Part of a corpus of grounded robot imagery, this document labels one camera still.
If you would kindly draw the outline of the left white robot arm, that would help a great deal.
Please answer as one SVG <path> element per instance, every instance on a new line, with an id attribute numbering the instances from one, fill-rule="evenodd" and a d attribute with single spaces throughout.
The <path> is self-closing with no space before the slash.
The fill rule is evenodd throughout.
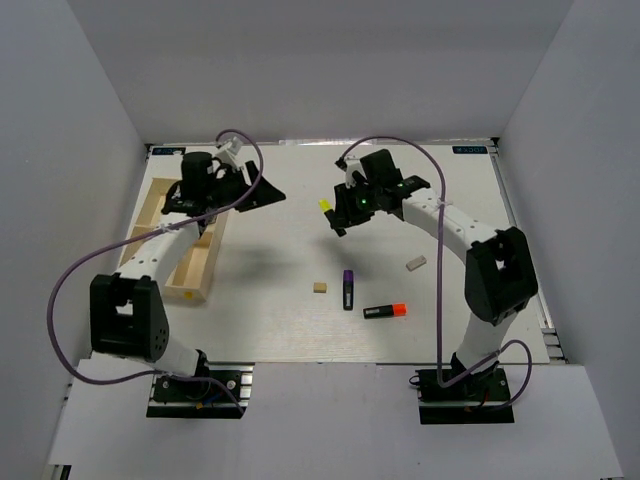
<path id="1" fill-rule="evenodd" d="M 158 233 L 143 240 L 113 274 L 98 275 L 91 282 L 92 349 L 176 375 L 177 387 L 188 398 L 205 396 L 211 374 L 199 366 L 200 351 L 172 337 L 162 290 L 219 214 L 249 211 L 285 198 L 254 162 L 239 167 L 230 150 L 185 154 L 181 177 L 165 196 Z"/>

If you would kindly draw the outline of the orange cap highlighter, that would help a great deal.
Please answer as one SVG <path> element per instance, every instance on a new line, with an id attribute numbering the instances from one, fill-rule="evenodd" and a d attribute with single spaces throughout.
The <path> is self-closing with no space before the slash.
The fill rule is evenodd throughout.
<path id="1" fill-rule="evenodd" d="M 407 314 L 407 306 L 404 303 L 396 303 L 367 307 L 363 309 L 362 313 L 365 319 L 401 317 Z"/>

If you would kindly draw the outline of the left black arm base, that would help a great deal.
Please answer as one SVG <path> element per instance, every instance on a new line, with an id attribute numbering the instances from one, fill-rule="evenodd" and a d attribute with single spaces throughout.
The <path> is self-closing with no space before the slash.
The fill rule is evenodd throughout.
<path id="1" fill-rule="evenodd" d="M 253 364 L 209 363 L 215 382 L 178 381 L 170 376 L 153 379 L 147 418 L 241 419 L 248 408 Z"/>

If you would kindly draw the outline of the yellow cap highlighter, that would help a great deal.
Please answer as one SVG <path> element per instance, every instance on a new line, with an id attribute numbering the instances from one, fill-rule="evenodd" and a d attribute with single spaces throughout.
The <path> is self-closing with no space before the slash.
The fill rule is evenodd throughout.
<path id="1" fill-rule="evenodd" d="M 335 211 L 333 210 L 333 208 L 331 207 L 330 203 L 328 200 L 326 199 L 321 199 L 318 202 L 323 215 L 325 216 L 325 218 L 328 220 L 330 228 L 339 236 L 339 237 L 344 237 L 346 235 L 346 230 L 344 228 L 341 228 L 338 225 L 338 221 L 337 221 L 337 217 L 335 214 Z"/>

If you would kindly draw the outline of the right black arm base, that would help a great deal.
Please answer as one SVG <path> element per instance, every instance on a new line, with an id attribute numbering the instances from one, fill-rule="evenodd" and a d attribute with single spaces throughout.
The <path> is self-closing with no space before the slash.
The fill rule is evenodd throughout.
<path id="1" fill-rule="evenodd" d="M 466 377 L 455 385 L 442 388 L 435 369 L 417 370 L 409 385 L 417 390 L 421 425 L 492 425 L 513 424 L 513 408 L 503 407 L 511 392 L 503 368 L 480 379 Z"/>

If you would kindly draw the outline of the purple cap highlighter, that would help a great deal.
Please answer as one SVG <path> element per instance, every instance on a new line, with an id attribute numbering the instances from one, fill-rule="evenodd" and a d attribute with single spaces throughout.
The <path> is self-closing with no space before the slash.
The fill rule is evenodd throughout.
<path id="1" fill-rule="evenodd" d="M 342 307 L 345 311 L 352 311 L 354 308 L 354 273 L 352 270 L 343 271 Z"/>

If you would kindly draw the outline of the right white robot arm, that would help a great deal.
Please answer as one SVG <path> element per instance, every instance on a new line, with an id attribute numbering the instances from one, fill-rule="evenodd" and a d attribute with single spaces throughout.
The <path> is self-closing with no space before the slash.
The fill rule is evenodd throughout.
<path id="1" fill-rule="evenodd" d="M 423 178 L 403 176 L 387 149 L 340 158 L 336 165 L 345 179 L 335 186 L 335 205 L 325 215 L 338 235 L 384 212 L 432 236 L 439 256 L 450 251 L 462 262 L 470 317 L 452 356 L 459 368 L 451 384 L 459 396 L 477 397 L 488 385 L 485 371 L 496 363 L 511 324 L 538 293 L 525 234 L 486 225 L 448 203 Z"/>

